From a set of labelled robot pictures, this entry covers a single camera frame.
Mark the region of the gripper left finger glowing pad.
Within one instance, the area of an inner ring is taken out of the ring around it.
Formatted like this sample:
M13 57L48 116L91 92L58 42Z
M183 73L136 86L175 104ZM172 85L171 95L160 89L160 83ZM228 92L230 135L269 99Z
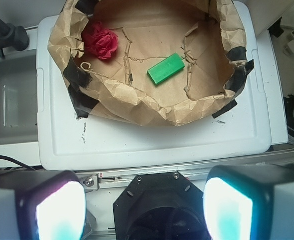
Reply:
M73 171L0 170L0 240L79 240L86 205Z

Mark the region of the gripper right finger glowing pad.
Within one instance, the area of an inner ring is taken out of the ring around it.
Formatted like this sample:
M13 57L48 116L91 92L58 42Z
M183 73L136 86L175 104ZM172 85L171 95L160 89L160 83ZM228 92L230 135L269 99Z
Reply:
M203 210L214 240L294 240L294 164L213 167Z

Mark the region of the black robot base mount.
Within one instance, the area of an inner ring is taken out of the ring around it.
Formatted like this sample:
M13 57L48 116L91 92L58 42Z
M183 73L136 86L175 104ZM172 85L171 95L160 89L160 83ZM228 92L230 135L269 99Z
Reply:
M209 240L204 193L180 172L137 175L113 204L118 240Z

